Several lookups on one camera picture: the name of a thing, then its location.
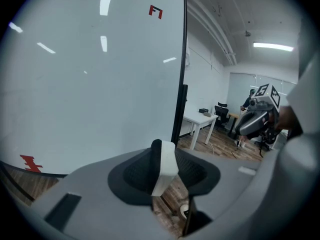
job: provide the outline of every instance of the desk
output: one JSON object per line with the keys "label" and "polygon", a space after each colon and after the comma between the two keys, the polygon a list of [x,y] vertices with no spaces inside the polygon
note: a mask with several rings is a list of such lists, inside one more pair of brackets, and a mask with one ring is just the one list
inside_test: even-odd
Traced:
{"label": "desk", "polygon": [[[229,131],[229,133],[228,133],[228,136],[230,137],[230,138],[232,138],[232,130],[234,129],[234,127],[235,127],[235,124],[236,124],[236,121],[237,121],[237,119],[239,118],[239,115],[238,114],[235,114],[235,113],[229,113],[229,116],[230,117],[234,117],[234,119],[233,119],[233,123],[232,123],[232,126],[231,126],[231,129],[230,129],[230,131]],[[234,136],[233,136],[233,139],[236,139],[237,138],[237,134],[235,133],[234,134]]]}
{"label": "desk", "polygon": [[210,131],[209,131],[209,134],[205,140],[205,144],[206,145],[208,144],[210,136],[212,134],[212,130],[214,129],[214,125],[215,125],[217,117],[218,116],[215,114],[211,115],[211,117],[205,116],[202,113],[199,113],[198,111],[196,111],[195,109],[192,109],[192,108],[186,107],[184,109],[183,119],[187,120],[188,122],[191,122],[191,132],[190,132],[191,136],[193,134],[194,125],[196,125],[195,131],[194,131],[194,136],[192,138],[192,142],[191,142],[191,146],[190,146],[190,150],[193,150],[195,148],[200,128],[204,127],[205,124],[211,122]]}

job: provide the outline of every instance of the person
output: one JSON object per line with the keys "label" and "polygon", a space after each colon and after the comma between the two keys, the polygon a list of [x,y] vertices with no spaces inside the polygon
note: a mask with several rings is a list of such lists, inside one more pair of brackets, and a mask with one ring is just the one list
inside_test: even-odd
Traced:
{"label": "person", "polygon": [[[251,89],[250,90],[250,95],[249,97],[245,100],[244,104],[242,106],[240,106],[240,110],[241,110],[241,113],[240,113],[240,118],[247,112],[247,108],[249,107],[250,105],[250,99],[252,97],[252,95],[254,95],[256,92],[255,89]],[[238,125],[237,122],[240,121],[240,118],[236,121],[235,123],[235,127]],[[246,141],[247,141],[247,137],[246,136],[239,136],[238,140],[235,140],[234,143],[237,147],[241,147],[241,148],[244,148],[245,145],[246,145]]]}

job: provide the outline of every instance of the white wall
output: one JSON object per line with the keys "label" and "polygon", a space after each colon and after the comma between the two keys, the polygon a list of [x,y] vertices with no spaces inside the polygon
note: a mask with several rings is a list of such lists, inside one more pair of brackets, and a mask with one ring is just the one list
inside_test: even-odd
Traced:
{"label": "white wall", "polygon": [[[224,66],[223,55],[208,31],[188,14],[188,44],[190,66],[184,72],[185,85],[188,85],[187,103],[198,109],[214,111],[213,107],[221,101]],[[190,132],[191,124],[182,122],[180,136]]]}
{"label": "white wall", "polygon": [[244,74],[253,74],[260,75],[270,78],[276,78],[284,80],[287,82],[297,83],[298,82],[298,68],[285,68],[285,67],[276,67],[267,64],[258,64],[258,63],[238,63],[237,65],[226,66],[223,70],[223,93],[221,96],[222,102],[227,102],[228,89],[229,89],[229,80],[230,73],[244,73]]}

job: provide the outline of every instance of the office chair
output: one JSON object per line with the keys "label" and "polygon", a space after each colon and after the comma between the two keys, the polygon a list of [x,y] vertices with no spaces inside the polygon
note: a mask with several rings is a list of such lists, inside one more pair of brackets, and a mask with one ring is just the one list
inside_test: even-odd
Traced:
{"label": "office chair", "polygon": [[225,130],[225,125],[229,122],[230,120],[230,116],[229,118],[227,118],[229,109],[227,109],[228,105],[227,104],[222,104],[220,102],[218,102],[218,106],[214,106],[215,109],[215,113],[217,116],[220,117],[220,119],[216,119],[215,124],[219,127],[223,128]]}

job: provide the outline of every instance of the ceiling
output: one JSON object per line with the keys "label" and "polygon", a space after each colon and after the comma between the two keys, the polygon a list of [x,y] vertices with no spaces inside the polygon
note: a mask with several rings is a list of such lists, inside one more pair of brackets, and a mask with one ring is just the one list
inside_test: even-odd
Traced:
{"label": "ceiling", "polygon": [[[298,68],[302,14],[292,0],[187,0],[187,4],[188,17],[197,18],[221,45],[225,66],[255,62]],[[292,46],[294,50],[255,48],[254,42]]]}

